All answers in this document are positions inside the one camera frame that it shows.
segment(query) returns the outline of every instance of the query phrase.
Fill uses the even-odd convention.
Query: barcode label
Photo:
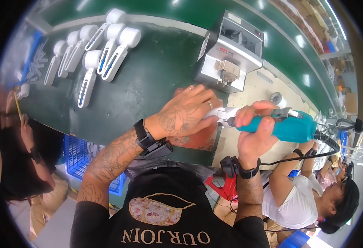
[[[202,42],[202,47],[201,47],[201,51],[199,52],[199,56],[197,61],[204,55],[205,50],[206,50],[206,45],[208,44],[208,40],[209,40],[209,35],[204,39],[204,42]]]

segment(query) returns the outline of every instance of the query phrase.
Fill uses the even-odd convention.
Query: blue plastic crate
[[[64,159],[66,161],[67,173],[76,179],[82,180],[90,160],[88,158],[87,142],[77,137],[64,136]],[[126,176],[122,173],[109,187],[109,192],[117,196],[122,195]]]

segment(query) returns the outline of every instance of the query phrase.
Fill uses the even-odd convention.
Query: white plastic part
[[[128,54],[128,47],[135,47],[139,43],[141,32],[138,29],[126,27],[119,37],[120,46],[115,49],[113,55],[106,63],[105,69],[102,72],[102,79],[111,82],[115,74]]]
[[[227,123],[227,120],[231,117],[235,117],[239,109],[240,108],[238,107],[215,107],[209,111],[206,116],[204,116],[204,118],[209,116],[217,116],[219,117],[217,122],[220,122],[225,127],[230,127]]]
[[[30,84],[24,83],[20,86],[20,90],[17,93],[16,97],[18,98],[18,100],[20,100],[24,97],[28,97],[29,94],[30,94]]]
[[[101,75],[106,67],[106,62],[109,61],[110,57],[114,53],[114,50],[117,48],[117,39],[119,37],[120,32],[125,28],[125,24],[111,24],[106,30],[106,37],[108,42],[106,43],[105,48],[103,49],[103,53],[100,57],[99,66],[97,68],[97,74]]]
[[[286,99],[282,96],[281,93],[275,92],[270,97],[270,102],[278,106],[279,108],[285,108],[286,107]]]
[[[126,13],[119,9],[110,9],[106,14],[106,22],[103,23],[85,46],[85,51],[95,50],[103,41],[105,31],[112,23],[124,22]]]
[[[68,72],[74,72],[78,63],[80,62],[82,56],[85,52],[85,45],[88,43],[89,39],[95,34],[96,30],[98,30],[97,25],[85,25],[81,28],[80,32],[80,41],[77,42],[73,51],[70,53],[69,58],[67,59],[66,65],[64,69]]]
[[[86,107],[91,99],[92,89],[95,85],[96,73],[95,69],[99,65],[100,55],[102,50],[88,51],[84,54],[82,64],[88,71],[85,73],[84,80],[82,81],[80,95],[78,97],[78,107]]]
[[[53,84],[53,80],[55,79],[56,72],[58,70],[61,61],[61,57],[64,55],[66,49],[67,49],[66,41],[56,42],[55,46],[53,47],[53,53],[55,54],[55,56],[53,56],[52,60],[50,61],[48,71],[45,75],[44,85]]]
[[[70,57],[70,53],[73,50],[74,46],[80,41],[80,31],[73,31],[70,34],[68,34],[67,38],[67,45],[62,61],[60,62],[60,67],[58,71],[58,77],[66,78],[68,76],[68,72],[65,70],[65,65],[67,63],[67,60]]]

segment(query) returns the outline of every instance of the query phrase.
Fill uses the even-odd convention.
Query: man
[[[154,140],[186,136],[210,126],[217,116],[202,119],[221,107],[212,90],[203,85],[186,88],[157,114],[143,121]],[[237,112],[237,126],[248,125],[255,114],[276,108],[268,101],[255,102]],[[109,185],[143,151],[136,130],[105,147],[89,164],[78,193],[71,247],[268,247],[261,219],[263,187],[260,173],[250,179],[237,177],[238,214],[231,227],[214,215],[205,196],[203,178],[180,167],[154,167],[134,177],[123,208],[109,219]],[[241,132],[238,161],[244,170],[257,168],[258,158],[277,138],[271,136],[274,120],[264,117],[256,133]]]

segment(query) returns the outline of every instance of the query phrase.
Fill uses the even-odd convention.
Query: tattooed hand
[[[209,101],[213,107],[223,106],[212,90],[206,90],[203,85],[190,85],[158,114],[147,118],[147,128],[156,140],[194,134],[219,119],[217,116],[202,119],[211,110]]]

